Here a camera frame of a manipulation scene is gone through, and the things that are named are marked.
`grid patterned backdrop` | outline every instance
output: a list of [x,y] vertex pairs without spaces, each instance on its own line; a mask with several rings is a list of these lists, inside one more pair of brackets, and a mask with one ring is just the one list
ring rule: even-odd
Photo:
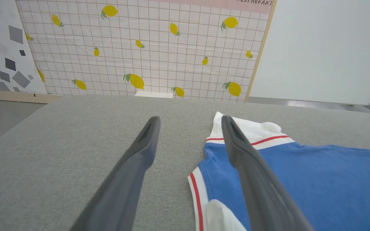
[[[123,77],[134,73],[143,79],[143,91],[172,92],[179,87],[183,98],[244,101],[269,16],[147,0],[16,3],[47,92],[64,96],[134,95],[142,89]],[[107,5],[118,13],[102,19]],[[52,15],[63,27],[53,22]],[[222,22],[230,16],[238,25],[222,31]],[[170,31],[171,23],[180,35]],[[145,47],[139,48],[137,40]],[[74,79],[83,81],[86,90],[73,84]],[[230,81],[241,86],[239,96],[223,88]]]

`pink banner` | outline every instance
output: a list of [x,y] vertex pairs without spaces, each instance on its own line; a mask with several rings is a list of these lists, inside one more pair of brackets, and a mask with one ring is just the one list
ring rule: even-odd
[[256,13],[269,13],[273,0],[163,0],[159,2],[210,6]]

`blue fabric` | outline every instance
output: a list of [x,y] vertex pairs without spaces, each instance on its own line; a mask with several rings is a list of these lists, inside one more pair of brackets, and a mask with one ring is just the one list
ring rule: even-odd
[[[199,163],[208,200],[224,203],[250,230],[238,172],[224,144]],[[259,150],[315,230],[370,230],[370,150],[288,143]]]

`wooden edge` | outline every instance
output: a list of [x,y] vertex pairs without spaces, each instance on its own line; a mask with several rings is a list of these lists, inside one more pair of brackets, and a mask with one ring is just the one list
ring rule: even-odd
[[28,103],[48,104],[62,96],[58,95],[40,95],[26,92],[0,91],[0,100],[17,101]]
[[276,7],[277,1],[278,0],[273,1],[272,8],[270,9],[270,13],[269,13],[269,17],[268,17],[268,23],[266,24],[265,32],[263,34],[263,39],[262,39],[260,51],[258,53],[257,61],[255,62],[254,72],[252,73],[251,82],[249,83],[249,87],[248,87],[248,92],[246,92],[245,103],[248,103],[249,94],[251,93],[252,84],[254,83],[255,75],[257,74],[258,66],[259,66],[260,61],[261,61],[261,55],[262,55],[262,52],[263,52],[263,47],[265,46],[266,38],[268,37],[268,32],[269,32],[270,24],[272,22],[273,12],[275,12],[275,7]]

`gray tabletop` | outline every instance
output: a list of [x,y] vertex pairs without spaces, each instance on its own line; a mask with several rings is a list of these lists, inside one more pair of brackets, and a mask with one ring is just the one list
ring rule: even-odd
[[75,96],[41,108],[0,137],[0,230],[71,227],[152,116],[161,131],[135,230],[193,230],[187,176],[204,158],[216,111],[270,121],[303,145],[370,149],[370,114],[167,98]]

